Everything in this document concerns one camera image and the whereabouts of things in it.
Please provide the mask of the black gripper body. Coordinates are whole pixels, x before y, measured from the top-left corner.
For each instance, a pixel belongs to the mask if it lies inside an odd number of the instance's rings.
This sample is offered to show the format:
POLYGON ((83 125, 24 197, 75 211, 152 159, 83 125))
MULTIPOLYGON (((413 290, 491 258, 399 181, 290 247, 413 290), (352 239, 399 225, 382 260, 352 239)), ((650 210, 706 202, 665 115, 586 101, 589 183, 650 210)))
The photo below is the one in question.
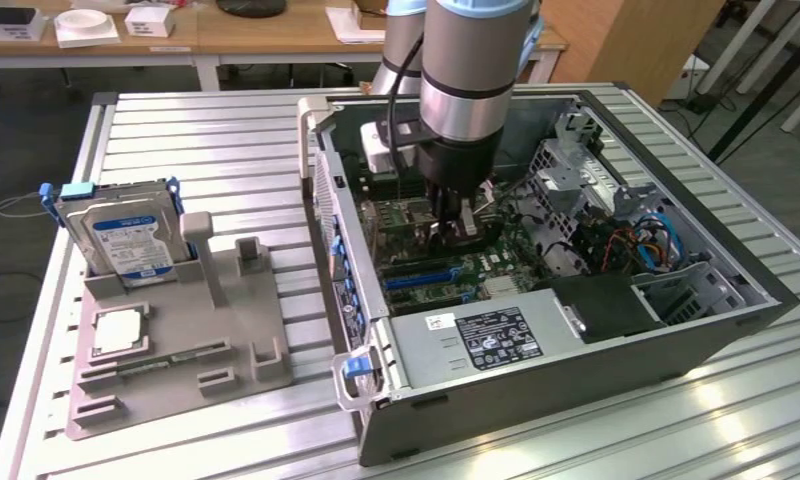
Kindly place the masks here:
POLYGON ((437 138, 418 145, 418 169, 426 178, 427 190, 450 191, 471 196, 490 177, 503 131, 475 141, 437 138))

